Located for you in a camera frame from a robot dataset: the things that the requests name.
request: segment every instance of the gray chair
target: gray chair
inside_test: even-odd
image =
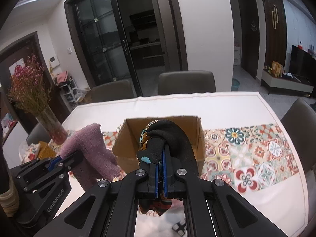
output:
[[[36,126],[33,128],[29,136],[26,138],[27,145],[32,143],[38,144],[39,141],[44,141],[49,143],[51,140],[49,134],[47,133],[46,129],[43,127],[41,123],[37,123]]]
[[[158,95],[174,93],[216,92],[214,75],[210,71],[175,71],[162,73],[158,80]]]
[[[316,112],[299,98],[281,119],[300,157],[304,173],[316,164]]]
[[[308,224],[300,237],[316,236],[316,178],[312,167],[316,164],[314,135],[316,133],[316,112],[299,98],[281,119],[300,158],[306,177],[309,215]]]
[[[96,86],[91,90],[92,102],[115,101],[135,98],[128,80],[119,80]]]

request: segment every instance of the blue basket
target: blue basket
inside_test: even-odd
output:
[[[238,92],[238,88],[240,86],[240,83],[237,79],[233,78],[233,83],[232,83],[232,92]]]

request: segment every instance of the pink flowers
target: pink flowers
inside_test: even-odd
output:
[[[51,88],[45,87],[43,72],[43,65],[33,54],[28,57],[24,67],[15,67],[8,93],[17,108],[32,113],[34,116],[40,114],[49,102]]]

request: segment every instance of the glass vase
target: glass vase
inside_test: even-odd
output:
[[[63,128],[49,106],[36,119],[43,125],[56,144],[61,145],[66,141],[68,136],[67,131]]]

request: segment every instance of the wooden door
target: wooden door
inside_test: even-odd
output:
[[[53,85],[53,81],[48,72],[45,61],[43,61],[41,51],[39,51],[37,48],[39,45],[37,45],[36,41],[38,40],[36,40],[35,36],[32,35],[29,38],[26,38],[13,45],[11,48],[0,55],[0,82],[2,86],[1,88],[6,96],[8,89],[11,86],[11,73],[9,67],[15,62],[19,61],[21,58],[23,58],[23,60],[26,62],[28,56],[31,56],[32,54],[35,54],[38,58],[38,61],[44,65],[45,71],[43,77],[46,87],[49,88],[51,84]],[[50,93],[51,100],[49,102],[49,106],[56,115],[57,119],[62,123],[69,115],[69,110],[62,101],[58,91],[59,89],[53,85],[52,91]],[[10,103],[10,105],[10,111],[13,118],[18,119],[26,132],[30,133],[37,124],[36,118],[30,113],[26,113],[23,110],[15,108],[14,103]]]
[[[276,61],[285,64],[287,29],[283,0],[263,0],[266,49],[265,65],[272,66]]]
[[[256,0],[238,0],[241,16],[241,67],[254,79],[257,76],[260,29]]]

